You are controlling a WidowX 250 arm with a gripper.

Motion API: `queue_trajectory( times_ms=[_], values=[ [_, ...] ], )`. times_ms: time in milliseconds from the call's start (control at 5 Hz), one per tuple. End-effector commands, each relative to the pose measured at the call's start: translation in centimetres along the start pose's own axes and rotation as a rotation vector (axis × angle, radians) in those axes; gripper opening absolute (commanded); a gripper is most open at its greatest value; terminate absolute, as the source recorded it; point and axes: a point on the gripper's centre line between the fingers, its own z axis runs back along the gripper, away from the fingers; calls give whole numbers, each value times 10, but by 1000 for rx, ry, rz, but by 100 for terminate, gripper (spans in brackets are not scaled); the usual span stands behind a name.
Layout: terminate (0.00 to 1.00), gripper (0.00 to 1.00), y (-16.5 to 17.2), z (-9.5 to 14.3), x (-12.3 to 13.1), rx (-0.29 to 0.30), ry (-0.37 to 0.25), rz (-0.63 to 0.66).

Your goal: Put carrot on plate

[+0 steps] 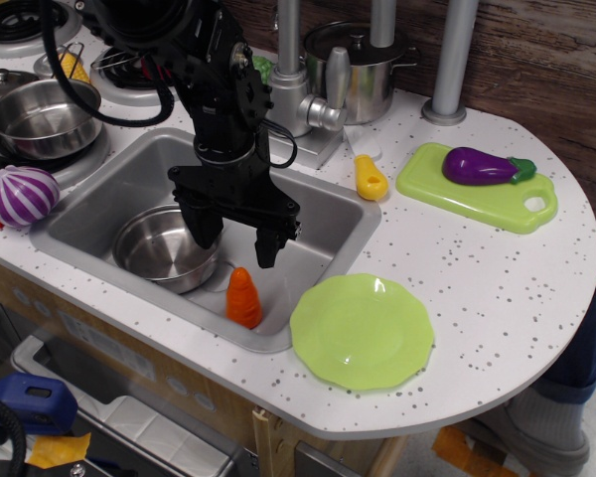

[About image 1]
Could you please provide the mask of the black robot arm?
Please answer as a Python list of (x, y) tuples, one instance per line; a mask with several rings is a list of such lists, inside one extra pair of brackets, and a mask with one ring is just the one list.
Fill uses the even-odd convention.
[(168, 172), (195, 242), (207, 248), (224, 220), (256, 230), (262, 268), (299, 233), (300, 207), (272, 181), (266, 118), (271, 88), (254, 67), (236, 19), (220, 1), (86, 1), (83, 24), (106, 45), (167, 73), (194, 128), (196, 165)]

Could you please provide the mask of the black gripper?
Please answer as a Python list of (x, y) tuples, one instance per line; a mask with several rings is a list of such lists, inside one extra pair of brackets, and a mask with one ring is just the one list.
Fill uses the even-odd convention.
[(227, 163), (199, 159), (199, 165), (168, 171), (175, 201), (196, 244), (209, 249), (229, 219), (256, 229), (258, 266), (272, 268), (287, 240), (298, 237), (298, 203), (276, 186), (269, 164), (257, 150)]

